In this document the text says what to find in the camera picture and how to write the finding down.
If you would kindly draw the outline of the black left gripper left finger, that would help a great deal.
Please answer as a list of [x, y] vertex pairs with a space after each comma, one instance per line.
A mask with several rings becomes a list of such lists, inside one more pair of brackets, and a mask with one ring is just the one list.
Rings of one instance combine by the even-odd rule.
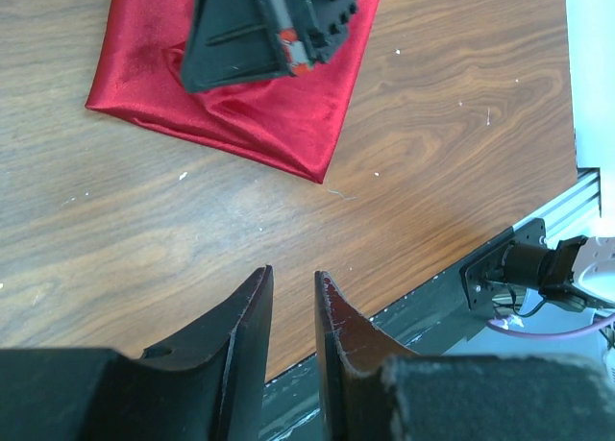
[[5, 349], [5, 440], [255, 440], [274, 276], [257, 269], [229, 298], [132, 359], [108, 348]]

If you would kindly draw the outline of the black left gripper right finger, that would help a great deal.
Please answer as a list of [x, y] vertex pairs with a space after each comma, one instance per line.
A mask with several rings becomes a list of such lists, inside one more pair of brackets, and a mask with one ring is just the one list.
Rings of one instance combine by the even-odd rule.
[[317, 272], [320, 410], [328, 440], [610, 440], [614, 385], [574, 355], [419, 355]]

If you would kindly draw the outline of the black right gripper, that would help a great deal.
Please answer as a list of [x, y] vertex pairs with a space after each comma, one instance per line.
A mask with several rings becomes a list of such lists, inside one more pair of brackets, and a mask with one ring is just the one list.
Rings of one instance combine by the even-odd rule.
[[358, 0], [194, 0], [181, 65], [189, 93], [300, 76], [329, 62]]

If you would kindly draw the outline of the red cloth napkin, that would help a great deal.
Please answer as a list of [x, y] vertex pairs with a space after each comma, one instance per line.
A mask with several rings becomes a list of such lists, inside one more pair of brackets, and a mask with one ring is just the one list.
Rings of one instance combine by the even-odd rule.
[[350, 39], [302, 77], [190, 94], [180, 82], [193, 0], [111, 0], [86, 108], [322, 183], [380, 0], [358, 0]]

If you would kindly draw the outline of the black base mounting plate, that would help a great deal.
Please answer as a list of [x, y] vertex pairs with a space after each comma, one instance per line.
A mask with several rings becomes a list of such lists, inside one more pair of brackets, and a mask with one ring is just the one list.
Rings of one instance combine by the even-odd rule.
[[[414, 290], [370, 317], [370, 321], [401, 344], [418, 353], [443, 354], [463, 338], [483, 329], [491, 311], [485, 304], [468, 306], [461, 271], [506, 242], [542, 245], [546, 235], [542, 218], [511, 227], [467, 256], [434, 275]], [[315, 355], [310, 355], [265, 384], [260, 440], [321, 440], [319, 379]]]

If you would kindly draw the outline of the aluminium frame rail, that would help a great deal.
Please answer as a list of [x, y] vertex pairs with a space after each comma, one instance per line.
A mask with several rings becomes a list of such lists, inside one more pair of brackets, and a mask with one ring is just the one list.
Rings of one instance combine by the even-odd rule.
[[544, 221], [547, 244], [587, 234], [590, 224], [601, 213], [601, 182], [598, 169], [580, 169], [577, 182], [513, 225], [520, 230], [533, 219]]

